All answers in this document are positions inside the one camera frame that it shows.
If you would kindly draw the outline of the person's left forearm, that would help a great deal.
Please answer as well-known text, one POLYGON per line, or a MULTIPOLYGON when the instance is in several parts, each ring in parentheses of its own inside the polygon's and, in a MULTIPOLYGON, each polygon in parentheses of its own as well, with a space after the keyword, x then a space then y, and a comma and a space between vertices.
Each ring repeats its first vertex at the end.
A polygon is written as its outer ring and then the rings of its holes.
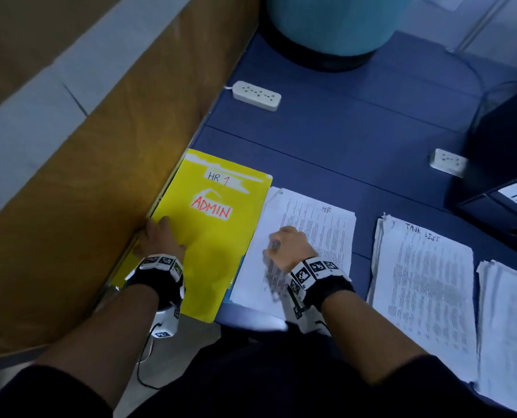
POLYGON ((68 373, 115 410, 143 351, 158 304, 154 289, 132 285, 50 346, 35 365, 68 373))

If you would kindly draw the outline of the yellow paper folder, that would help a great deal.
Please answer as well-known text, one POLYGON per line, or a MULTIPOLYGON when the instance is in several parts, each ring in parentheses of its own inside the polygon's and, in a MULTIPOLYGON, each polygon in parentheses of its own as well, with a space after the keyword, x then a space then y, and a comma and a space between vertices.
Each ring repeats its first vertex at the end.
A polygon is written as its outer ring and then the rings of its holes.
POLYGON ((188 149, 152 219, 169 217, 179 244, 187 295, 180 312, 212 323, 247 252, 273 177, 188 149))

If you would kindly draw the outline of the printed paper stack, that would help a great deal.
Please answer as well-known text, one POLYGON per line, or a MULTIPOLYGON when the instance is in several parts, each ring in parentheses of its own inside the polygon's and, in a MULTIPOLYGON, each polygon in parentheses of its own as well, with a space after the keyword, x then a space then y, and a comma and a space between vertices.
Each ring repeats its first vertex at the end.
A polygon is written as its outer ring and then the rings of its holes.
POLYGON ((289 189, 271 187, 230 300, 239 307, 293 323, 287 320, 283 308, 288 300, 285 274, 263 254, 270 243, 269 235, 284 226, 293 226, 304 232, 322 259, 333 262, 348 274, 355 223, 353 212, 289 189))
POLYGON ((475 391, 517 412, 517 271, 495 260, 476 270, 478 379, 475 391))
POLYGON ((478 376, 474 271, 470 247, 391 215, 378 219, 368 304, 468 383, 478 376))

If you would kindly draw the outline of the person's right forearm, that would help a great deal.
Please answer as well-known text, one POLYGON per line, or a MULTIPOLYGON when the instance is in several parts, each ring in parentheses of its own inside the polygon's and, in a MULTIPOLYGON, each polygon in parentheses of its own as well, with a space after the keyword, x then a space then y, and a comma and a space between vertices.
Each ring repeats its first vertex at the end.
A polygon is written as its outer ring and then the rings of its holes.
POLYGON ((321 314, 346 361, 370 385, 428 353, 357 294, 329 295, 321 314))

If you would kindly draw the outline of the blue folder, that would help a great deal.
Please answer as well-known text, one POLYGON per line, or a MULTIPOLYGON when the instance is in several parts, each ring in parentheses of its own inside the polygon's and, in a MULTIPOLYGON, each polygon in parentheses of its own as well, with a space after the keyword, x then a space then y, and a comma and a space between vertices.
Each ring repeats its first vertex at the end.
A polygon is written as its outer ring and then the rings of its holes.
POLYGON ((233 304, 233 302, 230 300, 231 293, 232 293, 232 290, 233 290, 234 285, 236 283, 236 280, 237 280, 237 278, 239 276, 239 273, 240 273, 240 270, 241 270, 241 266, 242 266, 242 264, 243 264, 243 262, 245 260, 245 257, 246 257, 246 255, 243 255, 241 257, 241 260, 240 260, 239 266, 237 268, 237 271, 236 271, 236 273, 234 275, 234 278, 231 280, 231 282, 229 284, 229 287, 227 288, 227 290, 225 292, 225 295, 224 295, 224 297, 222 299, 222 304, 233 304))

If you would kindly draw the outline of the brown wooden partition panel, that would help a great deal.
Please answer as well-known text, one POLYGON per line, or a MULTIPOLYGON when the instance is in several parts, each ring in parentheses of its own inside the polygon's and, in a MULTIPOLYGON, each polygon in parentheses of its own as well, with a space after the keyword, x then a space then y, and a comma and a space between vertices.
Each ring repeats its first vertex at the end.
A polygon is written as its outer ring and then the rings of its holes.
POLYGON ((121 0, 0 104, 0 370, 94 309, 260 0, 121 0))

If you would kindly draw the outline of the person's left hand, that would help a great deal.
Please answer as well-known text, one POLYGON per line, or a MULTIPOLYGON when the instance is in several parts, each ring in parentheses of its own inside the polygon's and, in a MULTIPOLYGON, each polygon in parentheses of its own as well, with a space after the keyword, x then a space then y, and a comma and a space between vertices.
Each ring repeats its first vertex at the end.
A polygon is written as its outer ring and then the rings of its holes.
POLYGON ((178 244, 175 235, 158 235, 157 222, 151 217, 147 219, 144 229, 139 232, 134 245, 133 254, 138 259, 150 255, 167 254, 184 263, 186 246, 178 244))

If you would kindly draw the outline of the light blue cylindrical container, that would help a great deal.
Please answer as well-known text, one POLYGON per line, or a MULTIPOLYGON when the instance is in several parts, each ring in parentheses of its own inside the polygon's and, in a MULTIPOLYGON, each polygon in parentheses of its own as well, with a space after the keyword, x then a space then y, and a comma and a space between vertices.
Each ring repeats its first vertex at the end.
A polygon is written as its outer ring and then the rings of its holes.
POLYGON ((313 51, 350 57, 376 51, 414 0, 266 0, 274 27, 313 51))

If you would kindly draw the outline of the white power strip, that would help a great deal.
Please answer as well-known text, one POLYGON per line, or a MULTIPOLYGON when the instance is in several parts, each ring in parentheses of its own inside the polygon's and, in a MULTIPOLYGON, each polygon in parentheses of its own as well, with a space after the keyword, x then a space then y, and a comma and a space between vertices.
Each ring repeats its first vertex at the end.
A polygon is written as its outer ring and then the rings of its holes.
POLYGON ((468 159, 455 153, 436 148, 429 157, 429 166, 443 173, 463 178, 468 159))
POLYGON ((271 112, 275 112, 281 103, 279 93, 244 81, 235 82, 231 91, 234 99, 271 112))

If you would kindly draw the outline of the person's black clothing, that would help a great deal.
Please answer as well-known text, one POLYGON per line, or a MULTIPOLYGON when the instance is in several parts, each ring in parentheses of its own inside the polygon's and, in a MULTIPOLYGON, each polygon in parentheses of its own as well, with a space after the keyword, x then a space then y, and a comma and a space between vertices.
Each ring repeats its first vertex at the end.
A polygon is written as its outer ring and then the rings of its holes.
POLYGON ((435 356, 370 385, 321 336, 217 341, 127 418, 517 418, 477 398, 435 356))

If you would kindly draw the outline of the dark box file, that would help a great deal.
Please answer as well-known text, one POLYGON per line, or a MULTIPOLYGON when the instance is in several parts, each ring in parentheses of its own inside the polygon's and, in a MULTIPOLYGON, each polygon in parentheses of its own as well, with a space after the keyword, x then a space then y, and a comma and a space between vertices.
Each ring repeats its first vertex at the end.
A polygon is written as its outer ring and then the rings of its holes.
POLYGON ((468 131, 461 154, 467 165, 460 182, 450 189, 449 199, 454 204, 517 181, 517 93, 468 131))

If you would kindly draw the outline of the black binder with white label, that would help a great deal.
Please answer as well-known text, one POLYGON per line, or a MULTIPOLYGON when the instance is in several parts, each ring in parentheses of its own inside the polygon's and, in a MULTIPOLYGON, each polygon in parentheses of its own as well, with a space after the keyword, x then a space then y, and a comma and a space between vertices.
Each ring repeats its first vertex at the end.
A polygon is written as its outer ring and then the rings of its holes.
POLYGON ((449 210, 517 251, 517 179, 485 191, 468 189, 465 182, 452 184, 449 210))

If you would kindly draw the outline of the person's right hand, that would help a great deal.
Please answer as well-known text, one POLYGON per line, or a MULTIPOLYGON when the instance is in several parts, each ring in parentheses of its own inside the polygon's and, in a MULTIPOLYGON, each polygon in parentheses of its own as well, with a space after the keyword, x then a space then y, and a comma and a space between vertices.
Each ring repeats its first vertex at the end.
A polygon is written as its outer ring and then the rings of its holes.
POLYGON ((269 235, 268 248, 283 248, 286 250, 286 271, 290 273, 300 262, 317 257, 318 253, 308 243, 304 232, 297 231, 293 226, 284 226, 269 235))

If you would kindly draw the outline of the black round container base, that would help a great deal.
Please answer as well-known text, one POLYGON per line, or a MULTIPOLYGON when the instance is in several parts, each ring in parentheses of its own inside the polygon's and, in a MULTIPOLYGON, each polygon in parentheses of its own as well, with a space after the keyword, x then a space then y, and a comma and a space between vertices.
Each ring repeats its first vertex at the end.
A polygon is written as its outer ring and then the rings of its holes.
POLYGON ((377 52, 373 50, 362 55, 351 56, 321 53, 291 41, 267 16, 260 19, 258 29, 265 42, 278 54, 292 63, 318 72, 342 73, 359 69, 366 65, 377 52))

